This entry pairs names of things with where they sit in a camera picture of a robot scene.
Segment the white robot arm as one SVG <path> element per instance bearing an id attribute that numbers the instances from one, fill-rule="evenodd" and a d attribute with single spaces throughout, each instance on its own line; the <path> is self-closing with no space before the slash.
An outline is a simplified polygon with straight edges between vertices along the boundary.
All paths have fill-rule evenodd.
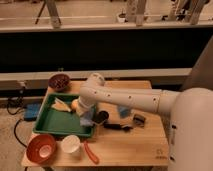
<path id="1" fill-rule="evenodd" d="M 84 114 L 98 102 L 169 114 L 168 171 L 213 171 L 212 90 L 109 88 L 102 75 L 93 73 L 80 87 L 77 113 Z"/>

